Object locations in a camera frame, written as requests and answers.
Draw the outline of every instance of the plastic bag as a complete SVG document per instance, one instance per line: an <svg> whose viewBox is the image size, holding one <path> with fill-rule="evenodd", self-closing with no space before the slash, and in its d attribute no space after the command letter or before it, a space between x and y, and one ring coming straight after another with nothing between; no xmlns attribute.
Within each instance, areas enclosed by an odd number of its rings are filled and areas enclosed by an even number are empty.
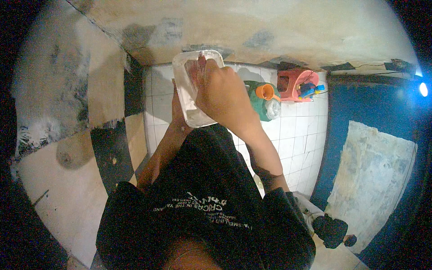
<svg viewBox="0 0 432 270"><path fill-rule="evenodd" d="M270 120L276 119L280 116L280 102L275 100L274 98L271 100L266 101L266 109L267 113L266 116Z"/></svg>

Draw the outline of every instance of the light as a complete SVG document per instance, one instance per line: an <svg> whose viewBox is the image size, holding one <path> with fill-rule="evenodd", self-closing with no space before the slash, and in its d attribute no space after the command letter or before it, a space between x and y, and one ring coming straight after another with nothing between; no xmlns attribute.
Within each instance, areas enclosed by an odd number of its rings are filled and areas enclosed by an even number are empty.
<svg viewBox="0 0 432 270"><path fill-rule="evenodd" d="M422 96L427 96L428 95L428 88L426 87L425 83L421 83L420 84L420 93L422 94Z"/></svg>

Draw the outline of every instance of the white graphic print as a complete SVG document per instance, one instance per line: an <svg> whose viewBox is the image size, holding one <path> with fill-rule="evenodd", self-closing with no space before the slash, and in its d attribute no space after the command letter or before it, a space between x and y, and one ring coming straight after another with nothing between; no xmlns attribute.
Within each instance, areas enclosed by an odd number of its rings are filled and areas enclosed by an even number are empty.
<svg viewBox="0 0 432 270"><path fill-rule="evenodd" d="M154 212L163 211L166 208L181 208L181 207L193 207L200 211L203 211L206 218L211 223L226 224L234 227L243 227L252 230L252 226L246 223L237 221L235 216L228 216L223 212L223 206L227 204L227 200L219 200L216 197L207 196L199 200L192 193L187 192L186 199L173 198L172 203L167 203L163 207L155 207Z"/></svg>

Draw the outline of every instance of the person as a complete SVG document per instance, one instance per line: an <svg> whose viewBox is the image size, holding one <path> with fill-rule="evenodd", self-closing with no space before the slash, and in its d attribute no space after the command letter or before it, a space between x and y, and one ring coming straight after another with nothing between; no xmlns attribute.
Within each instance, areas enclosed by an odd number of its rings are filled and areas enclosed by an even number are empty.
<svg viewBox="0 0 432 270"><path fill-rule="evenodd" d="M197 106L218 122L187 127L176 89L172 122L137 187L109 194L96 247L108 269L309 269L315 244L245 86L214 60L197 69ZM245 141L262 199L230 129Z"/></svg>
<svg viewBox="0 0 432 270"><path fill-rule="evenodd" d="M311 235L316 233L324 241L326 248L337 248L341 243L347 247L352 247L357 242L355 235L346 234L348 224L345 221L332 219L299 192L294 191L292 194L298 202L309 232Z"/></svg>

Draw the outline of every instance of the red plastic stool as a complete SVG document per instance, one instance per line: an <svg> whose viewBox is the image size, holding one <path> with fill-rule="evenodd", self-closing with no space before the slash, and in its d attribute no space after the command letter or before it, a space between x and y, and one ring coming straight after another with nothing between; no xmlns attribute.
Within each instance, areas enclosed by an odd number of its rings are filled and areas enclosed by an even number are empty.
<svg viewBox="0 0 432 270"><path fill-rule="evenodd" d="M317 86L318 82L318 74L304 68L280 70L277 72L277 89L282 101L310 102L310 98L299 99L299 94L297 93L298 86L302 83L313 83Z"/></svg>

